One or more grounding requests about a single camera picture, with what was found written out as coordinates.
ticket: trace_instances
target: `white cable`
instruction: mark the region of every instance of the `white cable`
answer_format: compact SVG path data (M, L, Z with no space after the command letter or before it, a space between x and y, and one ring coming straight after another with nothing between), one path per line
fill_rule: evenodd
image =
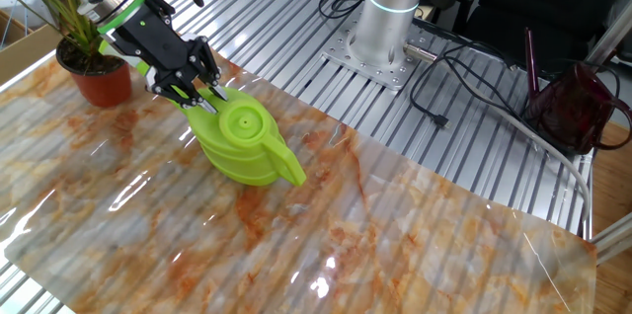
M447 66L447 70L450 71L450 73L454 73L449 66ZM486 95L484 95L483 92L479 91L476 87L474 87L471 83L467 82L465 79L463 79L463 82L477 96L481 97L485 101L493 102ZM584 178L582 177L582 174L580 174L580 171L578 171L577 168L575 168L575 165L573 165L573 163L569 161L569 159L567 159L564 155L562 155L560 151L558 151L555 147L551 146L551 144L546 142L543 138L538 136L536 133L533 133L533 131L531 131L528 127L526 127L522 123L522 121L510 116L507 112L503 111L502 109L498 107L495 107L492 105L490 105L490 107L493 110L495 110L498 114L500 114L501 117L505 118L508 122L510 122L513 126L515 126L518 130L522 131L526 136L528 136L536 144L542 146L542 148L544 148L551 155L553 155L555 158L560 160L560 162L562 162L562 164L566 168L568 168L569 171L571 171L577 183L580 185L580 189L582 190L581 196L582 196L582 199L584 200L584 210L582 211L581 220L584 223L586 221L586 217L588 216L588 214L590 214L591 209L593 209L593 202L591 200L591 191L589 190L589 186L586 184L586 181L584 181Z

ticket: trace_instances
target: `aluminum slotted table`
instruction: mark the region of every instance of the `aluminum slotted table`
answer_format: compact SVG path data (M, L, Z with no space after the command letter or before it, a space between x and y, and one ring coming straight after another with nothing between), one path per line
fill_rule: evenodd
M409 101L412 84L428 66L417 66L411 81L391 91L359 76L323 51L340 34L344 20L326 20L318 13L319 0L167 0L178 14L180 33L209 38L221 55L259 75L300 100L368 134L390 148L448 178L471 192L551 221L590 238L580 227L582 197L575 180L558 160L550 158L524 135L474 99L438 67L421 83L416 101L448 117L450 129L437 128ZM428 32L415 43L433 53L455 46ZM494 85L520 110L527 94L523 71L511 71L502 61L472 49L458 58ZM467 79L491 97L480 82ZM574 160L589 181L593 158ZM0 312L72 313L57 299L2 259Z

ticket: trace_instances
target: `transparent plastic sheet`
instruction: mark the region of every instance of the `transparent plastic sheet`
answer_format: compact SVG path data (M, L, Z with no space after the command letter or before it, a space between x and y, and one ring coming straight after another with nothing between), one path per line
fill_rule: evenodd
M302 187L236 184L138 76L100 110L50 61L0 94L4 255L78 313L593 312L593 245L216 58Z

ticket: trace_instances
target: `metal mounting plate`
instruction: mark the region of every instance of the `metal mounting plate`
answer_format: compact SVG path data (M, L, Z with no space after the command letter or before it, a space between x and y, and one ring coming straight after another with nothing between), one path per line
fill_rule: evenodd
M355 58L349 51L347 40L356 27L360 15L361 7L358 7L323 45L323 55L328 60L340 64L360 76L375 81L388 89L394 91L402 89L411 78L420 60L408 56L401 64L384 68L371 66ZM420 30L411 25L407 41L409 43L419 44L426 40L422 37Z

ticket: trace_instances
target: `cardboard box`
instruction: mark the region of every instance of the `cardboard box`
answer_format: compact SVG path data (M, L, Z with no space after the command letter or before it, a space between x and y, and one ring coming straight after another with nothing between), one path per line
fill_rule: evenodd
M4 38L4 44L2 46L6 48L13 42L25 37L24 25L15 19L12 19L10 22L9 15L4 11L0 11L0 37Z
M8 15L0 11L2 34L8 23ZM25 37L24 26L13 21L7 35L10 44L7 46L5 41L5 47L0 51L0 85L53 51L60 40L59 33L50 26L43 26Z

